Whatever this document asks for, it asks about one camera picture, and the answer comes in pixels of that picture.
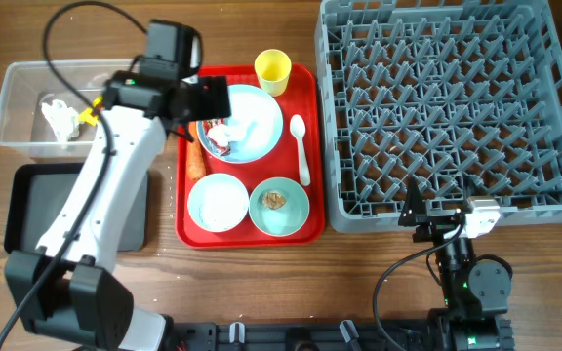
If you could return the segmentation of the small white tissue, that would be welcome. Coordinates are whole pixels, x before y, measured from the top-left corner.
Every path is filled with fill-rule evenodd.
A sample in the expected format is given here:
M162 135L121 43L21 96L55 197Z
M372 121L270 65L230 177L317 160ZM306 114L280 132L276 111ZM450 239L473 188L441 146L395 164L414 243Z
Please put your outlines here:
M231 142L243 140L254 122L241 125L219 124L207 132L207 137L216 146L227 148Z

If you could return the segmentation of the red snack wrapper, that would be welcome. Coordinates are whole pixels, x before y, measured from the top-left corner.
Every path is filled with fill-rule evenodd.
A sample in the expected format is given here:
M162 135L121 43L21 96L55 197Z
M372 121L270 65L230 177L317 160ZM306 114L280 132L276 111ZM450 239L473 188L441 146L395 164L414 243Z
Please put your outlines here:
M230 153L229 131L224 119L214 119L202 123L205 137L219 156Z

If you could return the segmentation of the light blue rice bowl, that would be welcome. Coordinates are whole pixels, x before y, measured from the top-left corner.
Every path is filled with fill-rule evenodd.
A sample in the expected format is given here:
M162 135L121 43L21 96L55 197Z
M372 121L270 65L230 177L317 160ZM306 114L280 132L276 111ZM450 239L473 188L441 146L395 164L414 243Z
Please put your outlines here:
M190 215L190 218L194 221L194 223L201 229L208 231L202 224L199 218L199 208L202 202L203 197L203 190L210 186L235 186L240 187L243 189L245 194L247 195L247 211L249 208L249 194L245 187L245 185L235 176L229 174L210 174L206 175L200 180L198 180L188 195L187 199L187 210Z

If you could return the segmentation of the white rice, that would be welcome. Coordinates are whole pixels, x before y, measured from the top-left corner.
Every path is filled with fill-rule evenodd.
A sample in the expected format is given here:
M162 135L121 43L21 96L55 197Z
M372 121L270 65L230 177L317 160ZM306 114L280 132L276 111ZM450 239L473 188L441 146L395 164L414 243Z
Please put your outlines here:
M203 190L199 218L211 232L225 232L237 226L247 211L247 195L240 187L210 186Z

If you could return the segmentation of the yellow sauce wrapper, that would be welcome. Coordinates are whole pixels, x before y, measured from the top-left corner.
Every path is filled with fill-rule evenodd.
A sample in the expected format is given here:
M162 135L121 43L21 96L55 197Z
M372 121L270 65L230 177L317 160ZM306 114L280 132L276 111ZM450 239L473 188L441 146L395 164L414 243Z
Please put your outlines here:
M102 111L102 97L97 97L93 101L93 106L86 108L82 113L77 116L77 120L80 123L89 124L95 126L99 121L98 111Z

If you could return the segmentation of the large white tissue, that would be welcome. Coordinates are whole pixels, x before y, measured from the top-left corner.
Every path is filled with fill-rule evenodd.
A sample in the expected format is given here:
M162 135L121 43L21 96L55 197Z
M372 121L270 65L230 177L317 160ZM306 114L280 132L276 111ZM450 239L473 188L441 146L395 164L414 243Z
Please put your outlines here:
M41 112L53 130L60 147L63 150L68 149L68 143L79 136L79 112L60 99L54 99L51 103L43 102Z

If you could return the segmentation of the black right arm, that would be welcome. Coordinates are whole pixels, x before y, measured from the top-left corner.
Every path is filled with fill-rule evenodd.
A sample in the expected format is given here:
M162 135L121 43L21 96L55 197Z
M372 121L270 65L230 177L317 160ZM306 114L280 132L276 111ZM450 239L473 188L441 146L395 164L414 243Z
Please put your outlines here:
M427 319L426 350L512 350L508 310L512 267L502 258L474 252L472 241L487 234L501 217L490 196L469 193L452 214L430 215L414 180L410 180L398 224L413 227L413 241L433 244L445 307Z

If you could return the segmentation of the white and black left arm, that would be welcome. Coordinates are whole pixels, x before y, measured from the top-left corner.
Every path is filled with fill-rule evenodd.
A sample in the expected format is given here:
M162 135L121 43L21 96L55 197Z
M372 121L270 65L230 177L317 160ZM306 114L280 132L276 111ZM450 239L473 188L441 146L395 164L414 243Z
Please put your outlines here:
M13 320L28 332L101 350L162 350L169 317L135 305L113 275L139 188L169 134L230 113L224 78L202 78L194 28L155 19L138 70L119 70L102 92L90 153L60 213L32 251L14 250L5 278Z

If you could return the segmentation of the grey plastic dishwasher rack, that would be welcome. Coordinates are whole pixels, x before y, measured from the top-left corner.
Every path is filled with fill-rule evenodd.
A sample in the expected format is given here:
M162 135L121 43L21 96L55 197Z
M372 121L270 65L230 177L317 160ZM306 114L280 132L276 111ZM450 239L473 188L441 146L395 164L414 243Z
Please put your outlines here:
M464 175L501 225L562 223L562 50L545 1L325 1L314 33L329 219L395 231Z

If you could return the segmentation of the orange carrot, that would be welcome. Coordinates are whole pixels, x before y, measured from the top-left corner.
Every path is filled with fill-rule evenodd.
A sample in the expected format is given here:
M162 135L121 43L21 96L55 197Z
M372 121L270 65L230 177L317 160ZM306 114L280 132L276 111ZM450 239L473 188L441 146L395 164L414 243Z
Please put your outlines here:
M190 180L198 181L207 174L207 170L195 122L188 124L188 131L192 136L192 142L186 148L186 174Z

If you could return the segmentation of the light blue plate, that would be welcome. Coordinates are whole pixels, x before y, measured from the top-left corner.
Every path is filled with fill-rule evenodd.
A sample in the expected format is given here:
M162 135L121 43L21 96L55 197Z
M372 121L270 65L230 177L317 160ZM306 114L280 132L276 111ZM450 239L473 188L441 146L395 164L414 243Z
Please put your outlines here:
M205 137L202 123L196 123L202 147L214 158L229 164L255 162L268 154L279 141L283 132L283 114L277 101L262 89L251 85L228 87L231 115L224 118L226 125L254 122L246 137L230 143L231 151L219 156Z

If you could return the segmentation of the yellow plastic cup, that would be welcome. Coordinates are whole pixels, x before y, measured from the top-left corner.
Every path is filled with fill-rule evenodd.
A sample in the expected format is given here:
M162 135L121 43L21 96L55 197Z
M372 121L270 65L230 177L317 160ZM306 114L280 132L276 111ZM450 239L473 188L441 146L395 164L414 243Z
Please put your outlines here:
M287 88L292 62L283 51L268 49L258 54L254 69L261 89L273 97L278 97Z

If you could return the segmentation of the red plastic tray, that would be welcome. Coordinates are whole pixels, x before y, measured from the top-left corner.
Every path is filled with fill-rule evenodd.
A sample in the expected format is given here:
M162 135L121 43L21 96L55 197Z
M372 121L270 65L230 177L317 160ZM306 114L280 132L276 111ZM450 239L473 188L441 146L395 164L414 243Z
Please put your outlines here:
M318 89L315 76L301 64L294 64L289 85L283 95L276 99L284 119L284 128L275 147L258 161L245 165L231 165L203 153L208 173L224 173L237 177L248 190L253 190L262 181L276 176L299 179L298 152L295 138L289 132L291 117L299 114L306 126L303 139L311 183L305 188L310 212L305 225L296 233L275 238L259 231L249 218L236 228L224 233L205 231L195 224L187 210L187 198L194 183L186 175L187 142L178 141L176 164L176 214L177 237L196 250L242 249L257 247L280 247L308 245L319 238L326 226L326 201L324 195L323 166L321 159L321 137Z

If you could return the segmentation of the white plastic spoon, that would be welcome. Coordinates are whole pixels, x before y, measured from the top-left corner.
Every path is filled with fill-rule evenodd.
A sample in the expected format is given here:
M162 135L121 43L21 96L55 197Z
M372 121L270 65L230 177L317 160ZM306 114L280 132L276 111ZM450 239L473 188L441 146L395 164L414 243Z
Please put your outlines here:
M290 133L297 143L300 183L302 186L309 186L311 183L311 176L303 143L306 134L306 125L299 114L295 114L291 118Z

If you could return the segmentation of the clear plastic bin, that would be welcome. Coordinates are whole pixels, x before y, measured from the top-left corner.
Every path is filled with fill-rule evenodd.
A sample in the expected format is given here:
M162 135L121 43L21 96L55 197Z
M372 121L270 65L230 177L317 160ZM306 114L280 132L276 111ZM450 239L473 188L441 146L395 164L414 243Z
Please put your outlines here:
M84 97L97 98L114 72L130 66L128 59L60 60L54 66ZM60 100L77 112L87 108L43 61L16 62L6 72L0 93L0 146L34 159L84 158L95 128L84 124L79 136L60 142L41 107Z

